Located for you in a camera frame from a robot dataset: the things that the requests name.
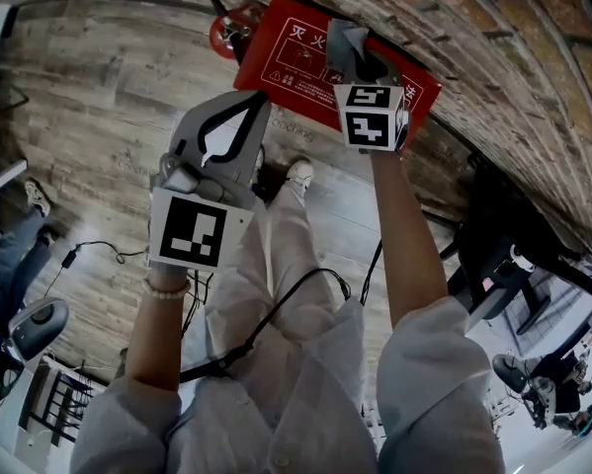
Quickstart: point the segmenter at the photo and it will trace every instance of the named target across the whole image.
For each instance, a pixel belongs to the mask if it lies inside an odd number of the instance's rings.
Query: white pants
[[[263,233],[270,239],[268,251]],[[256,212],[208,304],[193,320],[184,339],[185,361],[196,364],[205,356],[202,351],[222,356],[241,346],[274,304],[317,267],[304,200],[286,183],[268,210],[262,205]],[[261,332],[251,354],[230,368],[270,424],[280,420],[304,356],[324,364],[361,405],[363,315],[356,300],[347,304],[338,311],[325,276],[311,276]]]

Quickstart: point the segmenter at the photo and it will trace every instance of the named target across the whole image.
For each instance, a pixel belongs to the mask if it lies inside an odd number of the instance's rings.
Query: wooden floor
[[[42,296],[79,242],[102,239],[126,252],[145,248],[148,177],[176,122],[187,109],[230,90],[236,74],[233,61],[210,49],[211,21],[192,10],[123,1],[62,1],[20,11],[0,49],[0,107],[17,99],[10,84],[30,102],[0,116],[0,159],[29,160],[30,175],[55,202],[50,223],[62,236],[29,299]],[[279,164],[301,155],[311,159],[315,179],[307,209],[320,262],[359,292],[380,238],[368,157],[345,149],[338,132],[278,107],[265,146],[268,160]],[[430,210],[452,219],[464,214],[458,179],[468,173],[467,154],[432,122],[420,132],[406,168]],[[2,225],[24,208],[18,183],[0,195]],[[432,229],[439,248],[450,242],[449,230]],[[448,275],[455,265],[448,262]],[[373,374],[390,333],[381,267],[367,307]],[[121,266],[106,247],[83,248],[51,292],[71,310],[53,352],[73,365],[115,367],[127,345],[144,269],[142,257]],[[102,379],[113,375],[106,368],[90,372]]]

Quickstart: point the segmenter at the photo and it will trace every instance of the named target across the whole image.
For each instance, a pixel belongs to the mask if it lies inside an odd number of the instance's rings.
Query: brick wall
[[[427,64],[435,115],[592,246],[592,0],[314,1]]]

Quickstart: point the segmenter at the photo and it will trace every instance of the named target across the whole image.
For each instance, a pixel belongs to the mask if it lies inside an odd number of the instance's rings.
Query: black strap
[[[300,286],[310,277],[319,274],[319,273],[329,273],[333,275],[339,282],[340,287],[342,288],[342,294],[344,298],[348,300],[351,296],[351,287],[344,279],[342,279],[335,271],[332,269],[313,269],[312,271],[307,272],[304,276],[302,276],[296,284],[292,286],[292,288],[285,294],[283,298],[269,311],[269,314],[265,316],[261,322],[257,325],[252,332],[252,335],[249,336],[247,341],[243,343],[242,346],[238,348],[234,348],[227,352],[224,356],[211,360],[208,363],[203,363],[199,366],[190,368],[188,370],[184,370],[181,374],[179,374],[179,382],[180,383],[187,383],[188,381],[193,381],[195,379],[199,379],[200,377],[227,377],[228,374],[226,370],[238,359],[243,358],[249,352],[254,349],[254,341],[258,335],[263,331],[263,329],[267,326],[267,324],[276,316],[278,310],[283,306],[283,304],[291,298],[291,296],[296,293],[296,290],[300,288]]]

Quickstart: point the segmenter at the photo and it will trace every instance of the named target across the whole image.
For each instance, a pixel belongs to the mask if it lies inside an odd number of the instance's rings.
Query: jeans
[[[17,314],[26,291],[49,261],[51,251],[37,238],[44,218],[37,207],[0,239],[0,333],[6,334],[8,322]]]

